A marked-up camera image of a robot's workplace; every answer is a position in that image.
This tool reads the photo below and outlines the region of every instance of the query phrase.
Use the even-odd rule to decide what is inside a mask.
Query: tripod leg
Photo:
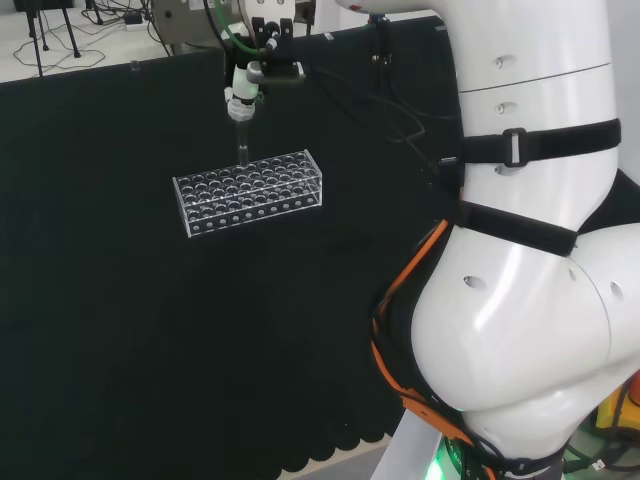
[[[27,21],[29,22],[29,31],[33,32],[33,47],[36,49],[36,60],[38,62],[38,73],[42,77],[42,62],[40,62],[40,50],[38,49],[38,36],[33,22],[33,16],[27,13]]]
[[[25,4],[25,10],[27,12],[27,22],[29,23],[29,38],[36,38],[36,30],[32,22],[32,20],[35,18],[35,14],[33,13],[33,10],[29,8],[26,4]]]
[[[103,25],[104,24],[104,21],[102,20],[102,18],[100,18],[100,11],[98,10],[98,6],[96,5],[95,0],[85,0],[84,6],[85,6],[85,9],[87,10],[87,12],[89,12],[89,10],[91,10],[93,8],[93,11],[96,14],[96,23],[98,25]]]
[[[47,40],[44,38],[44,28],[42,27],[42,17],[40,16],[40,10],[37,10],[38,14],[38,22],[40,23],[40,35],[42,38],[42,50],[45,52],[49,50],[49,46],[47,45]]]
[[[76,38],[73,36],[73,29],[71,28],[71,22],[69,22],[69,15],[67,15],[67,9],[63,5],[62,15],[64,16],[64,22],[67,24],[67,30],[69,30],[69,38],[71,38],[71,45],[73,45],[73,56],[75,58],[80,58],[80,52],[78,51],[78,46],[76,45]]]

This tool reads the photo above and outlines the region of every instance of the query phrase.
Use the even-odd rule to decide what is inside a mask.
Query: white floor
[[[117,25],[105,28],[92,24],[84,18],[80,12],[82,8],[68,9],[69,20],[72,25],[81,28],[87,35],[78,29],[74,29],[73,33],[80,50],[81,57],[74,58],[73,53],[65,49],[52,34],[47,33],[47,25],[43,17],[45,29],[45,37],[50,48],[48,52],[42,51],[42,42],[39,42],[40,58],[44,65],[54,65],[58,62],[61,67],[70,67],[72,70],[80,70],[86,68],[102,58],[96,66],[117,65],[128,63],[132,60],[148,60],[166,56],[162,45],[153,41],[146,29],[138,31],[127,31],[125,25],[120,22]],[[71,48],[71,41],[67,28],[64,25],[64,18],[60,10],[47,10],[46,18],[49,26],[67,48]],[[36,31],[39,35],[39,27],[36,20]],[[0,15],[0,82],[8,82],[12,80],[21,80],[38,75],[38,69],[35,66],[27,67],[13,56],[20,47],[27,43],[22,50],[16,55],[27,64],[36,64],[36,56],[33,48],[33,41],[29,38],[29,28],[27,17],[24,13],[3,13]],[[45,68],[45,75],[54,75],[68,70],[60,68]]]

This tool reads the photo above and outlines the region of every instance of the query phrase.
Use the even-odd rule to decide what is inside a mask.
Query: black strap
[[[622,141],[619,119],[527,132],[524,128],[505,130],[502,135],[466,137],[464,163],[504,163],[507,167],[524,167],[535,160],[585,155],[617,147]],[[514,137],[518,139],[518,159],[513,158]]]
[[[461,201],[460,217],[460,227],[561,257],[571,254],[578,239],[573,230],[475,203]]]

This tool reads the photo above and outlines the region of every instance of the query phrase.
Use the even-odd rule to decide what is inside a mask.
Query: tripod
[[[78,46],[76,45],[76,39],[73,36],[73,29],[71,28],[71,22],[69,22],[69,15],[67,14],[67,8],[62,3],[60,9],[62,10],[62,15],[64,16],[64,21],[67,24],[67,30],[69,31],[69,38],[71,39],[71,45],[73,45],[73,56],[75,58],[80,58],[80,52],[78,51]],[[44,36],[44,27],[42,26],[42,17],[40,16],[40,11],[42,10],[41,0],[27,0],[25,2],[25,10],[27,12],[27,22],[29,23],[29,36],[33,38],[33,47],[36,51],[36,61],[38,63],[38,73],[42,77],[42,62],[40,60],[40,50],[38,48],[38,36],[36,35],[35,28],[35,18],[38,18],[38,23],[40,24],[40,35],[42,38],[42,50],[48,51],[49,46],[47,45],[47,41]]]

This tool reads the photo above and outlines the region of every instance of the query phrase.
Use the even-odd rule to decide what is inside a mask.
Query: green cable
[[[222,4],[220,3],[220,0],[213,0],[213,6],[215,7],[214,11],[216,12],[216,16],[218,17],[218,20],[222,24],[222,28],[227,33],[227,35],[229,35],[229,38],[231,39],[231,41],[235,43],[236,46],[243,52],[248,53],[249,55],[257,56],[260,53],[260,51],[256,50],[255,48],[247,47],[244,43],[242,43],[238,39],[238,37],[236,37],[233,34],[231,29],[229,28],[229,22],[227,22],[227,19],[224,16],[224,12],[222,11]]]

